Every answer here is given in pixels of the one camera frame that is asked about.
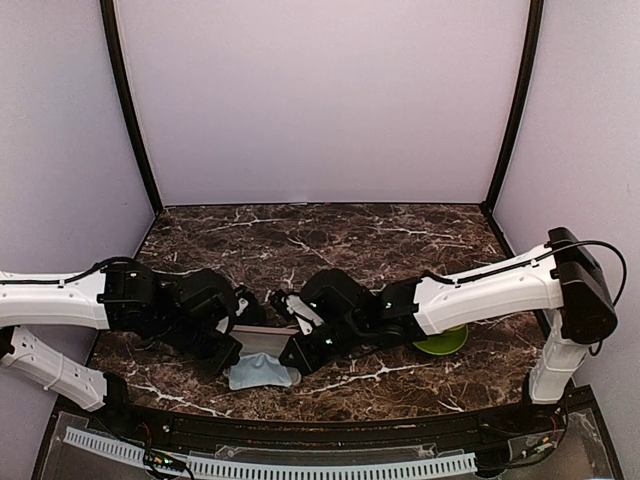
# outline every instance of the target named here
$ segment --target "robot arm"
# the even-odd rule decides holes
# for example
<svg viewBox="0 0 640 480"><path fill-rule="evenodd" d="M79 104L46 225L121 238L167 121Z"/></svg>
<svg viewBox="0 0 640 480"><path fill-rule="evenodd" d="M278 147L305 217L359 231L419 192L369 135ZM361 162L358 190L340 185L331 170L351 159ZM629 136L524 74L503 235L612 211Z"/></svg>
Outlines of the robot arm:
<svg viewBox="0 0 640 480"><path fill-rule="evenodd" d="M0 365L20 370L85 410L98 410L110 399L126 401L126 383L66 358L26 325L131 331L206 359L218 373L238 359L241 344L229 332L253 300L211 270L161 274L130 259L107 260L67 280L0 272Z"/></svg>
<svg viewBox="0 0 640 480"><path fill-rule="evenodd" d="M278 292L272 304L300 323L280 357L309 374L359 345L385 348L447 329L519 311L552 313L552 330L529 379L536 404L556 403L589 345L617 325L600 265L567 229L547 244L503 262L440 277L426 272L378 295L341 270L314 275L298 294Z"/></svg>

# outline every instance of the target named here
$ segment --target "brown marble table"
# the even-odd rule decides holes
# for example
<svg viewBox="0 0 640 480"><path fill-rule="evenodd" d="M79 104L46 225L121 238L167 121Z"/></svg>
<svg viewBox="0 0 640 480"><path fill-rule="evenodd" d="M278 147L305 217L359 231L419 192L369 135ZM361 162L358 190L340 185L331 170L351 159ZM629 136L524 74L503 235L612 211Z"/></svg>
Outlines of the brown marble table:
<svg viewBox="0 0 640 480"><path fill-rule="evenodd" d="M504 258L474 205L261 205L165 210L138 257L166 272L209 267L266 300L338 267L371 289ZM281 322L268 309L269 322ZM170 347L139 350L102 333L90 366L123 376L134 403L251 420L362 421L477 410L516 402L544 338L530 313L470 326L466 346L433 357L411 346L338 360L288 389L232 392L224 377Z"/></svg>

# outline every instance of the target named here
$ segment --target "lavender wall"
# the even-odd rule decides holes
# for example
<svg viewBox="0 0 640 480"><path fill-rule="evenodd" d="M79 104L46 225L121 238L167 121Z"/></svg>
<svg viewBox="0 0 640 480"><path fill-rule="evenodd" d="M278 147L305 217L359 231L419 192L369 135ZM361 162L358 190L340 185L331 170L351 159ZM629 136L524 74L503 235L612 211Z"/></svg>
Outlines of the lavender wall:
<svg viewBox="0 0 640 480"><path fill-rule="evenodd" d="M527 0L126 0L167 204L479 202Z"/></svg>
<svg viewBox="0 0 640 480"><path fill-rule="evenodd" d="M0 269L132 254L152 220L97 1L0 0ZM33 329L84 361L94 332ZM31 478L54 395L0 370L0 478Z"/></svg>
<svg viewBox="0 0 640 480"><path fill-rule="evenodd" d="M516 250L570 227L631 271L620 326L577 375L596 392L626 478L640 478L640 4L547 2L531 91L497 219ZM594 249L612 289L620 267Z"/></svg>

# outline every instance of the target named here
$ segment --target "green plate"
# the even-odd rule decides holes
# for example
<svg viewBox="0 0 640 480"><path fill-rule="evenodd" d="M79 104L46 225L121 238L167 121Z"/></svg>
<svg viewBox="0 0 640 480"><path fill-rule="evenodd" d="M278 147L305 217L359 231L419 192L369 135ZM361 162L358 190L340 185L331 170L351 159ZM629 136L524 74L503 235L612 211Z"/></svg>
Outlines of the green plate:
<svg viewBox="0 0 640 480"><path fill-rule="evenodd" d="M433 335L422 342L416 342L414 345L429 355L451 355L464 347L467 338L469 338L469 326L465 323L440 335Z"/></svg>

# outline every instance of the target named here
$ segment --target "light blue cloth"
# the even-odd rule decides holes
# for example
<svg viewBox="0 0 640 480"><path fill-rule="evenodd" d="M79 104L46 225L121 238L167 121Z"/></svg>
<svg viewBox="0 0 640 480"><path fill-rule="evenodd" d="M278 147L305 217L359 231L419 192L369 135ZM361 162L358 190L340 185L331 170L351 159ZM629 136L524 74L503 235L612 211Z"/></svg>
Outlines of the light blue cloth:
<svg viewBox="0 0 640 480"><path fill-rule="evenodd" d="M287 368L280 365L277 358L262 352L240 357L240 361L229 368L231 390L262 385L290 387L293 380Z"/></svg>

